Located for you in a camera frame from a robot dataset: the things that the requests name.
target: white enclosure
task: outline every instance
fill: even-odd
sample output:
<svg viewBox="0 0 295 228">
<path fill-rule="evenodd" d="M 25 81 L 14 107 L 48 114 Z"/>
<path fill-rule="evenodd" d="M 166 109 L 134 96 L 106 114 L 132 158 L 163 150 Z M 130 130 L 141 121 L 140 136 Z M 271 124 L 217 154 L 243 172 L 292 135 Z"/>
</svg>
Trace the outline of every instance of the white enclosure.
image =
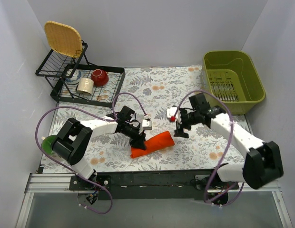
<svg viewBox="0 0 295 228">
<path fill-rule="evenodd" d="M 55 106 L 34 75 L 49 51 L 47 20 L 73 26 L 98 65 L 189 66 L 211 50 L 248 53 L 266 90 L 248 117 L 257 137 L 280 146 L 295 227 L 295 0 L 0 0 L 0 228 L 16 224 L 41 158 L 35 127 Z"/>
<path fill-rule="evenodd" d="M 50 86 L 34 75 L 48 51 L 44 37 L 26 0 L 0 1 L 0 228 L 16 224 L 28 176 L 41 159 L 35 127 L 55 106 Z M 50 119 L 41 133 L 48 134 Z"/>
<path fill-rule="evenodd" d="M 247 116 L 257 137 L 280 146 L 280 183 L 295 227 L 295 1 L 268 1 L 243 51 L 253 59 L 266 90 L 265 101 Z"/>
<path fill-rule="evenodd" d="M 29 0 L 39 22 L 73 26 L 93 63 L 189 66 L 210 50 L 240 50 L 266 0 Z"/>
</svg>

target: orange towel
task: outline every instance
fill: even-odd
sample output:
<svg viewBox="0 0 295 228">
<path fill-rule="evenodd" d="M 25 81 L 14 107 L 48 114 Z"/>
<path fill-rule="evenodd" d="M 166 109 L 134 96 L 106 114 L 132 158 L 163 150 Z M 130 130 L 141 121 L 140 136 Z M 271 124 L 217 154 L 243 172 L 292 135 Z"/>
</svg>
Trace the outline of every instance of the orange towel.
<svg viewBox="0 0 295 228">
<path fill-rule="evenodd" d="M 132 154 L 130 157 L 137 158 L 137 157 L 147 155 L 147 154 L 155 152 L 155 151 L 159 151 L 159 150 L 167 148 L 169 146 L 175 145 L 170 132 L 163 132 L 158 135 L 155 135 L 154 137 L 145 141 L 144 144 L 147 147 L 147 149 L 145 151 L 132 147 Z"/>
</svg>

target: white mug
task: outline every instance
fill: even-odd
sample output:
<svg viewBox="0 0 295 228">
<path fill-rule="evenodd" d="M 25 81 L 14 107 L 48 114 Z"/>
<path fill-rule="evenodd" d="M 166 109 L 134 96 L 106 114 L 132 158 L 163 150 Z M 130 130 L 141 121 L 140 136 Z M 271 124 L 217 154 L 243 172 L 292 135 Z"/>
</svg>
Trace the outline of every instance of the white mug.
<svg viewBox="0 0 295 228">
<path fill-rule="evenodd" d="M 91 95 L 93 87 L 94 87 L 94 81 L 87 77 L 83 77 L 80 79 L 79 85 L 77 87 L 77 93 L 84 94 L 84 95 Z"/>
</svg>

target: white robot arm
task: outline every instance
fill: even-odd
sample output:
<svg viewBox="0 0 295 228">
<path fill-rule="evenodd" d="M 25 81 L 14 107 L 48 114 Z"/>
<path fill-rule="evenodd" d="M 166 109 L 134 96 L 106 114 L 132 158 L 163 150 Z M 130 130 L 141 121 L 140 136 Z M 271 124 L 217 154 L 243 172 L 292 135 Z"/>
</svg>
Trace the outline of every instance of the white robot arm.
<svg viewBox="0 0 295 228">
<path fill-rule="evenodd" d="M 60 129 L 52 142 L 52 150 L 65 159 L 72 169 L 84 178 L 92 178 L 94 170 L 84 157 L 87 145 L 92 137 L 103 134 L 123 133 L 130 138 L 129 144 L 134 148 L 146 149 L 145 130 L 152 130 L 152 121 L 146 117 L 139 126 L 131 124 L 135 111 L 124 106 L 117 114 L 117 120 L 113 114 L 103 117 L 103 120 L 78 121 L 69 118 Z"/>
<path fill-rule="evenodd" d="M 191 130 L 195 124 L 205 124 L 228 140 L 231 129 L 229 115 L 220 107 L 210 107 L 203 94 L 189 98 L 193 111 L 180 108 L 172 118 L 177 107 L 167 110 L 167 118 L 176 122 L 177 137 L 188 138 L 184 129 Z M 274 142 L 264 142 L 254 137 L 237 123 L 234 123 L 231 144 L 242 154 L 244 164 L 225 164 L 217 170 L 221 182 L 246 182 L 251 188 L 258 189 L 281 177 L 284 173 L 279 147 Z"/>
</svg>

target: green basket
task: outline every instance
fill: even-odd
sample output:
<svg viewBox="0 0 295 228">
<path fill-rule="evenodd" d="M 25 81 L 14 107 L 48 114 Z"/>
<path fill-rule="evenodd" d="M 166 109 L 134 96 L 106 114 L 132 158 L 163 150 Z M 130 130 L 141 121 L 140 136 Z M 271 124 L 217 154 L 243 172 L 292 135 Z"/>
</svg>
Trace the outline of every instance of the green basket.
<svg viewBox="0 0 295 228">
<path fill-rule="evenodd" d="M 241 51 L 211 51 L 203 58 L 204 89 L 219 98 L 234 115 L 247 113 L 265 98 L 265 90 L 249 55 Z M 219 102 L 206 96 L 211 106 Z"/>
</svg>

